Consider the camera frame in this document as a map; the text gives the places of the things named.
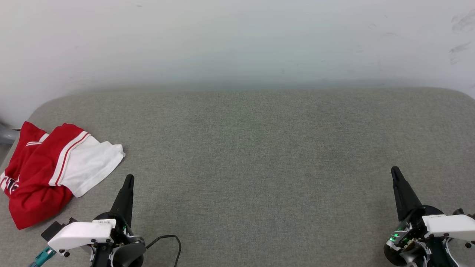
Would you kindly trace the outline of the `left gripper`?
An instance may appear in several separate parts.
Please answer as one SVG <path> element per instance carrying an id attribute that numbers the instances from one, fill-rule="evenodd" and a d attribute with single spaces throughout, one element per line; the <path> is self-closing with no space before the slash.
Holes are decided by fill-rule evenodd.
<path id="1" fill-rule="evenodd" d="M 110 242 L 114 246 L 141 244 L 145 247 L 145 240 L 132 232 L 132 210 L 134 200 L 133 175 L 127 175 L 112 205 L 110 212 L 104 212 L 93 219 L 94 223 L 112 223 Z"/>

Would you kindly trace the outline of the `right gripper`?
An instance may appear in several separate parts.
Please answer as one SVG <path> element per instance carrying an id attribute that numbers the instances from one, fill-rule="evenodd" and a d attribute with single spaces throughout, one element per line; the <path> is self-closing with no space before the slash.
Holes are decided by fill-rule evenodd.
<path id="1" fill-rule="evenodd" d="M 399 167 L 392 167 L 397 219 L 396 230 L 384 245 L 387 260 L 399 267 L 444 267 L 444 238 L 429 234 L 423 216 L 443 215 L 438 208 L 422 205 Z"/>

